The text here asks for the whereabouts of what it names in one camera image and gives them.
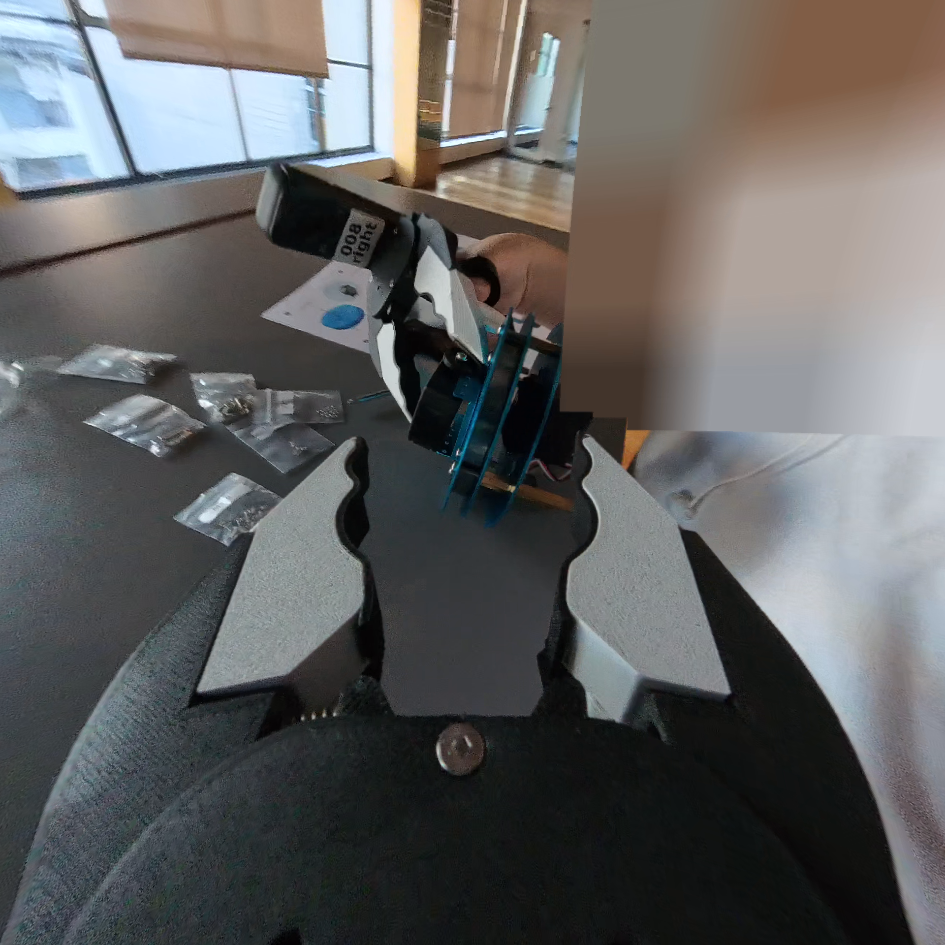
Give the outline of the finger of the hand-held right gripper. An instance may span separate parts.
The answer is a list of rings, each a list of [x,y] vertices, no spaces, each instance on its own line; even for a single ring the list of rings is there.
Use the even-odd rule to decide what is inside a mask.
[[[478,320],[478,299],[471,281],[427,246],[419,255],[413,287],[419,297],[430,302],[454,346],[485,364],[488,343]]]
[[[421,347],[427,328],[416,317],[399,322],[372,319],[372,362],[409,423],[429,382],[429,356]]]

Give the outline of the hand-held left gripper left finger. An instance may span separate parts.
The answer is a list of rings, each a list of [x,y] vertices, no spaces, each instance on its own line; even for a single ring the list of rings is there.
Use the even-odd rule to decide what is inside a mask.
[[[256,527],[195,692],[282,691],[329,715],[362,677],[380,679],[384,630],[365,496],[369,446],[340,443]]]

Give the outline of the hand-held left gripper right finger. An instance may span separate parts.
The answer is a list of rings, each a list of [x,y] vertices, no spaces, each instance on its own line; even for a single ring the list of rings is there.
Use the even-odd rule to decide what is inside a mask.
[[[591,435],[573,457],[577,545],[538,656],[595,720],[631,724],[656,694],[723,703],[731,685],[679,527]]]

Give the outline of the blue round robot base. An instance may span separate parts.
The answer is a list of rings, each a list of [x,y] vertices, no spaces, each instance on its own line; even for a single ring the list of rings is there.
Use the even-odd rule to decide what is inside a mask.
[[[561,408],[563,327],[547,337],[536,330],[532,315],[509,315],[487,332],[485,364],[447,348],[408,427],[410,442],[451,463],[443,507],[455,498],[461,515],[488,526],[509,512],[533,468],[553,481],[570,475],[593,419]]]

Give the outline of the small clear screw bag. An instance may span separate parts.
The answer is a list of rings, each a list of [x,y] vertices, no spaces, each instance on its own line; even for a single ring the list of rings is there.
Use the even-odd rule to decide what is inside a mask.
[[[230,425],[252,416],[258,390],[252,374],[192,372],[190,382],[210,421]]]
[[[206,430],[182,408],[145,394],[102,408],[83,423],[158,458],[181,453]]]
[[[254,393],[252,421],[257,426],[280,428],[293,422],[344,422],[345,408],[338,391],[263,388]]]
[[[172,353],[92,345],[55,368],[60,376],[148,385],[181,360]]]
[[[259,432],[249,422],[234,422],[224,428],[254,455],[263,459],[279,473],[291,474],[309,467],[323,455],[336,449],[336,444],[298,421],[266,432]]]
[[[240,473],[229,473],[198,495],[174,521],[225,547],[254,532],[282,498]]]

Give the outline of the grey neighbouring desk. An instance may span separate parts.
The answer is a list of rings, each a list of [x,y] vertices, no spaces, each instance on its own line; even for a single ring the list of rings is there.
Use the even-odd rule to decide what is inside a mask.
[[[304,165],[308,173],[357,195],[403,214],[428,214],[468,237],[521,231],[568,248],[570,236],[565,230],[387,183],[381,173],[391,168],[390,159],[375,157]],[[2,208],[2,277],[252,218],[262,180],[261,170],[243,170],[76,194],[28,195]]]

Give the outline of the dark grey desk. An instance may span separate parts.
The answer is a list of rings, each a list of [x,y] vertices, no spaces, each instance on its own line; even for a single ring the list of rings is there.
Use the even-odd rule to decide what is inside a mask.
[[[183,361],[148,392],[199,417],[187,376],[249,372],[264,385],[382,386],[370,360],[281,327],[263,312],[318,270],[279,250],[253,216],[2,275],[2,355],[68,357],[94,343]],[[148,633],[227,550],[174,521],[227,473],[279,495],[278,473],[229,431],[160,459],[85,424],[141,391],[44,376],[2,421],[2,927],[47,799],[90,715]],[[390,401],[346,408],[325,430],[370,446],[366,497],[384,617],[384,688],[411,715],[523,715],[559,567],[562,511],[520,504],[498,527],[441,512],[446,464],[408,442]]]

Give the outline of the person's right hand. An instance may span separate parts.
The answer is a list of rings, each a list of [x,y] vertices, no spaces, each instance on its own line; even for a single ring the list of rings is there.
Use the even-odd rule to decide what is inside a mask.
[[[533,315],[537,324],[554,330],[565,308],[567,252],[530,234],[505,232],[474,242],[459,251],[460,259],[488,259],[501,288],[490,308]]]

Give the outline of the white paper sheet blue spot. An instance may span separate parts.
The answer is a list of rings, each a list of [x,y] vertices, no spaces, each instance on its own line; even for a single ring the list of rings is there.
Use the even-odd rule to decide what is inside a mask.
[[[370,353],[368,269],[330,263],[263,313],[263,319],[360,353]]]

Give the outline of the black-framed window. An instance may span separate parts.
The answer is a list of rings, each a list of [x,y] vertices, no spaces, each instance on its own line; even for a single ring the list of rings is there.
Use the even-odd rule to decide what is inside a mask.
[[[327,77],[128,60],[105,2],[2,2],[1,170],[16,195],[373,146],[372,2],[323,2]]]

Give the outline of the person's white sweatshirt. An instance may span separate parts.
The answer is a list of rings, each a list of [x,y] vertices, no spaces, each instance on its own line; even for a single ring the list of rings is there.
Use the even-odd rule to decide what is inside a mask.
[[[876,797],[915,942],[943,943],[943,438],[652,432],[633,470],[805,662]]]

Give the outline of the beige roller blind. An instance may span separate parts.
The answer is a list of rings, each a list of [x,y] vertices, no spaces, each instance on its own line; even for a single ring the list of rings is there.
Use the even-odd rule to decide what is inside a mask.
[[[524,6],[523,1],[455,2],[446,139],[504,130]]]
[[[320,1],[106,1],[130,60],[329,77]]]

